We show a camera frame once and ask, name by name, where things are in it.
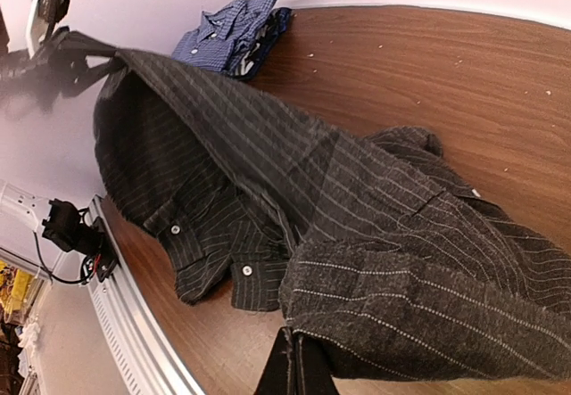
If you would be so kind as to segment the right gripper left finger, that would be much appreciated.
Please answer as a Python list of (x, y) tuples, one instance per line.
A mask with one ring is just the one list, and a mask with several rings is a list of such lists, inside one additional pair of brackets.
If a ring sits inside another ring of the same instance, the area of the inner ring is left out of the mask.
[(255, 395), (294, 395), (296, 390), (296, 353), (292, 330), (278, 332), (258, 382)]

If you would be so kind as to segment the blue checked shirt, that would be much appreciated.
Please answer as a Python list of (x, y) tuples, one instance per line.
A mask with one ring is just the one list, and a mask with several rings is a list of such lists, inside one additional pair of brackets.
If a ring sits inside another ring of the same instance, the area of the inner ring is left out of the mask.
[(171, 57), (219, 73), (236, 69), (267, 24), (277, 0), (234, 0), (203, 12), (199, 26), (183, 35)]

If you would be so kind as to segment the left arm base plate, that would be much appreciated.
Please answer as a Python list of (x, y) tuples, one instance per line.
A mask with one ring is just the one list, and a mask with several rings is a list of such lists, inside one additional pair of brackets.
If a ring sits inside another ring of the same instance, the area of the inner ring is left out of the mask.
[(78, 247), (78, 252), (84, 255), (80, 268), (82, 284), (94, 278), (102, 282), (111, 276), (118, 258), (102, 217), (96, 217), (91, 226), (81, 224)]

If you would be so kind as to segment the black pinstriped long sleeve shirt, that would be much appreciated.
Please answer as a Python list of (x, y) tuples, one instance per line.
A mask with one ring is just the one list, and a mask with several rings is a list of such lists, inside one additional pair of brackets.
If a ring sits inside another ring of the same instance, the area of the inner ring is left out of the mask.
[(244, 83), (116, 48), (105, 189), (195, 304), (280, 310), (332, 377), (570, 376), (570, 258), (485, 201), (423, 128), (357, 137)]

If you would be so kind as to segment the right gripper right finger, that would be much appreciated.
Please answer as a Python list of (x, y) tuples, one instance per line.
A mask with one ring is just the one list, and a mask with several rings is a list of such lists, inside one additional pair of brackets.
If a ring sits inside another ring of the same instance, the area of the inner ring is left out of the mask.
[(339, 395), (332, 375), (326, 352), (319, 341), (306, 335), (297, 335), (295, 352), (295, 394), (299, 395)]

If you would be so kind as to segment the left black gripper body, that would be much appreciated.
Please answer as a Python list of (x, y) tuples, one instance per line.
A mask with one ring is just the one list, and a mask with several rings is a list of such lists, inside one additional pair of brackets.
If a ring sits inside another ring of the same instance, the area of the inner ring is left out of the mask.
[(112, 47), (67, 27), (58, 29), (32, 56), (1, 58), (1, 93), (25, 93), (39, 101), (81, 95), (112, 71)]

